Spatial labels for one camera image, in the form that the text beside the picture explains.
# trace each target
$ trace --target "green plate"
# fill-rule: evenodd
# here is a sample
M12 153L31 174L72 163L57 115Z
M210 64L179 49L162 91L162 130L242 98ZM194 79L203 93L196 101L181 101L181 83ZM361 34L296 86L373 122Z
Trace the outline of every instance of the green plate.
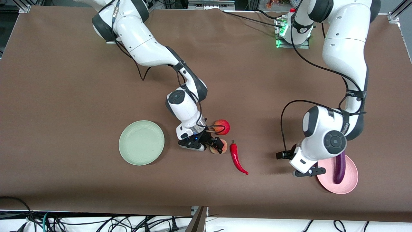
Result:
M120 154L133 165L146 165L155 161L163 147L163 131L154 122L146 120L127 126L119 139Z

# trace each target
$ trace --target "white floor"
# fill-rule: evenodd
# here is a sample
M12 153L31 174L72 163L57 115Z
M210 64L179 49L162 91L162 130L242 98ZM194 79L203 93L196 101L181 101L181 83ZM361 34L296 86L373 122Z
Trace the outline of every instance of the white floor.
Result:
M155 217L151 221L159 219L167 219L170 216ZM64 218L62 221L65 223L88 223L108 220L109 217L99 218ZM131 217L129 218L132 225L136 226L144 217ZM25 219L8 219L0 220L0 232L17 231L22 224L25 223ZM182 228L189 224L190 218L176 219L177 226ZM208 218L206 223L206 232L215 232L223 229L223 232L302 232L307 226L309 220L284 220L284 219L249 219L249 218ZM347 232L363 232L365 222L362 221L343 221ZM102 223L90 224L90 225L66 225L66 232L94 232ZM101 230L101 232L108 232L110 230L111 223ZM156 227L153 227L151 232L164 232L169 229L167 222L164 222ZM28 223L24 232L33 232L33 223ZM40 226L37 227L38 232L42 232ZM123 227L115 227L113 232L129 232ZM337 232L333 225L333 221L328 220L315 220L308 232ZM412 223L384 223L384 222L370 222L367 232L411 232Z

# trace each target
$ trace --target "plate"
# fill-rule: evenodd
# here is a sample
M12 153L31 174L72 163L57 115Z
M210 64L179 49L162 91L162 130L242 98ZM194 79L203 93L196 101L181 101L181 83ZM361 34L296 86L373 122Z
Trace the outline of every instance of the plate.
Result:
M328 191L336 194L347 194L355 189L358 184L358 169L355 163L345 156L346 169L345 176L340 184L335 184L333 181L333 175L335 174L335 157L330 159L319 160L318 166L326 169L326 173L323 175L317 175L319 182Z
M163 131L154 122L146 120L127 126L119 139L119 151L123 159L138 166L155 161L163 147Z

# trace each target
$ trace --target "apple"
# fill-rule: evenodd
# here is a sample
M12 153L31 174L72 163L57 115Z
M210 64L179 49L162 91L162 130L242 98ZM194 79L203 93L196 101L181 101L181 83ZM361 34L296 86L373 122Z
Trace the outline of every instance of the apple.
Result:
M227 151L227 142L225 141L225 140L223 140L223 139L220 139L222 142L223 142L223 148L222 148L222 154L223 153L225 153L226 151ZM210 148L210 151L213 153L213 154L219 154L219 152L218 152L218 150L216 149L216 148L214 148L214 147L209 147Z
M229 133L230 124L229 124L228 121L226 121L226 120L224 120L224 119L219 119L219 120L217 120L217 121L215 122L214 125L224 125L224 126L225 126L225 127L222 127L222 126L214 127L214 129L215 129L215 131L216 131L215 133L216 133L217 135L225 135L225 134Z

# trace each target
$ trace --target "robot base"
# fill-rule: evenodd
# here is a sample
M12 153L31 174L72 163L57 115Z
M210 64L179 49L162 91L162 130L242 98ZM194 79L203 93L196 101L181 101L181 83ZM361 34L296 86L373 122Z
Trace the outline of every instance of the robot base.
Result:
M274 19L273 21L274 21L275 25L281 25L283 27L285 26L284 25L285 23L282 22L282 21L278 21L276 19ZM286 42L286 40L283 39L280 36L280 34L283 33L283 31L284 31L284 28L275 27L276 47L292 48L293 49L293 46L290 43ZM310 38L310 36L305 40L305 42L303 42L303 44L295 45L295 48L297 48L297 49L299 49L299 48L300 49L309 49L309 38Z

